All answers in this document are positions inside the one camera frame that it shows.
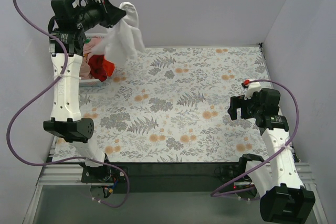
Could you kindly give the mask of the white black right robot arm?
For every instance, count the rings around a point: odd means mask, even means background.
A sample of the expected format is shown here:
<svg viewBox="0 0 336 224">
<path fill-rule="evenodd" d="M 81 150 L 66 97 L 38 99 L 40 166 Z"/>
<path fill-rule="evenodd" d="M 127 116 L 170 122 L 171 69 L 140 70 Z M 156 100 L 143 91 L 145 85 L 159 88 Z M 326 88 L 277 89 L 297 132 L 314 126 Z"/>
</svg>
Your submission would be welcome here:
<svg viewBox="0 0 336 224">
<path fill-rule="evenodd" d="M 246 94 L 231 97 L 228 114 L 236 120 L 255 119 L 269 155 L 270 170 L 263 159 L 245 154 L 239 159 L 238 176 L 252 180 L 260 195 L 260 214 L 273 223 L 305 223 L 316 202 L 305 188 L 295 167 L 287 119 L 279 115 L 280 93 L 268 88 L 250 88 Z"/>
</svg>

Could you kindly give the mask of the white t shirt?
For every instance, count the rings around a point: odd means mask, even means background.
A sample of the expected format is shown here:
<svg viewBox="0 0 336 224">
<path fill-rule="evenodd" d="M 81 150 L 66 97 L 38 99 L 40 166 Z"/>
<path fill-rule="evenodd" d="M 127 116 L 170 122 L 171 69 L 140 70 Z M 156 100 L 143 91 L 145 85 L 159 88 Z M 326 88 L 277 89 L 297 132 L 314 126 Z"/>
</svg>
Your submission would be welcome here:
<svg viewBox="0 0 336 224">
<path fill-rule="evenodd" d="M 123 2 L 119 8 L 126 15 L 111 29 L 97 45 L 92 48 L 95 55 L 104 55 L 105 60 L 123 66 L 128 60 L 135 59 L 145 51 L 142 33 L 139 29 L 139 16 L 133 4 Z"/>
</svg>

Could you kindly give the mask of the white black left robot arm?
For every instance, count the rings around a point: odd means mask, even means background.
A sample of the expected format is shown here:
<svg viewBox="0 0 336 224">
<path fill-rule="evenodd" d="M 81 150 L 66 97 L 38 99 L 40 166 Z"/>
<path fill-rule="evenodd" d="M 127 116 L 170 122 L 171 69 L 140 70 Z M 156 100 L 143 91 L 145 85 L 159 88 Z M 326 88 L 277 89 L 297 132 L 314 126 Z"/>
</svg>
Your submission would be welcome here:
<svg viewBox="0 0 336 224">
<path fill-rule="evenodd" d="M 54 16 L 48 24 L 49 51 L 54 68 L 54 105 L 44 130 L 63 138 L 84 157 L 87 175 L 107 182 L 112 176 L 107 155 L 92 139 L 94 122 L 83 118 L 79 107 L 80 67 L 85 32 L 96 25 L 111 28 L 126 12 L 108 0 L 51 0 Z"/>
</svg>

